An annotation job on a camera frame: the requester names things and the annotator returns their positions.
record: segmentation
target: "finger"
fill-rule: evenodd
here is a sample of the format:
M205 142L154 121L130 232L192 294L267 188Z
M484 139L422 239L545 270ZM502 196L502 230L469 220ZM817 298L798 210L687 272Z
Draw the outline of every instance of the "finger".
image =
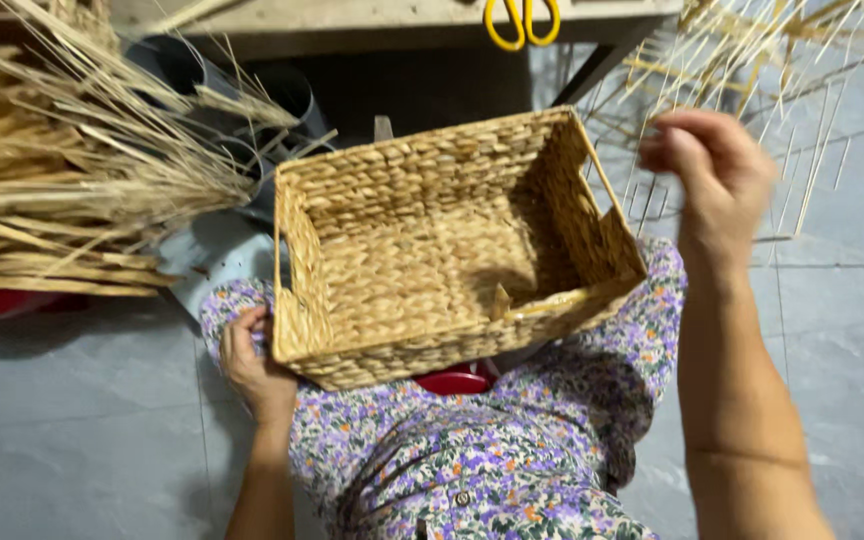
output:
M690 203L696 203L711 191L722 189L715 177L709 150L692 133L671 128L665 133L666 162L681 180Z
M665 141L655 138L643 139L638 147L639 166L654 173L670 172L666 154Z
M251 307L242 311L239 314L239 317L232 321L232 327L235 328L244 328L249 329L256 325L258 321L260 321L263 317L269 313L269 308L265 305L257 305L256 307Z
M735 117L708 110L678 110L657 117L654 127L685 130L702 141L712 153L723 158L746 161L757 156L759 145Z
M232 348L243 361L254 361L256 341L252 338L252 327L267 313L264 305L246 311L231 326Z
M222 371L229 373L229 361L233 356L233 329L231 324L227 324L222 328L222 340L219 342L219 363L222 364Z

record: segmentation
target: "purple floral fabric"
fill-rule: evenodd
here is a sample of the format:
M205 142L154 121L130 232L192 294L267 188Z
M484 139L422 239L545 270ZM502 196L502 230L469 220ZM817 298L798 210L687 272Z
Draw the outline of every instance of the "purple floral fabric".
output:
M657 538L613 494L674 371L686 277L671 242L639 249L649 276L615 317L547 344L486 393L301 384L293 476L332 536ZM271 289L233 281L203 303L213 356L222 326Z

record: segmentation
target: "red stool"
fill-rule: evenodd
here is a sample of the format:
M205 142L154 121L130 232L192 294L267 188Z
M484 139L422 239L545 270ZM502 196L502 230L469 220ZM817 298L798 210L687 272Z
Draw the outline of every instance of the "red stool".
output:
M496 365L488 358L412 377L420 387L438 396L481 394L492 388L497 379Z

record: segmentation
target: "yellow scissors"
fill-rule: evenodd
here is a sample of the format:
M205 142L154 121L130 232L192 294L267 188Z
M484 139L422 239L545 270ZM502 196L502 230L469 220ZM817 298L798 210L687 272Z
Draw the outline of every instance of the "yellow scissors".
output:
M525 30L522 30L522 19L519 17L519 12L516 10L516 0L505 0L505 9L509 12L509 20L515 26L517 38L515 42L506 41L496 31L496 26L493 24L492 12L496 6L496 0L486 0L485 22L488 36L492 38L500 48L507 51L518 51L525 46L525 37L528 36L529 43L545 47L549 43L555 42L559 35L559 4L556 0L544 0L545 6L549 9L549 17L552 19L552 30L545 37L536 37L532 32L532 1L524 0L525 5L522 10L525 12Z

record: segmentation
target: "woven strand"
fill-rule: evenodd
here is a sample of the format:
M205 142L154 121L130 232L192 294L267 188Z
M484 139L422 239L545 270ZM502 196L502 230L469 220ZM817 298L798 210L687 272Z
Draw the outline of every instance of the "woven strand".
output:
M605 215L586 184L593 154L564 106L283 163L273 357L363 387L615 314L645 266L608 180Z

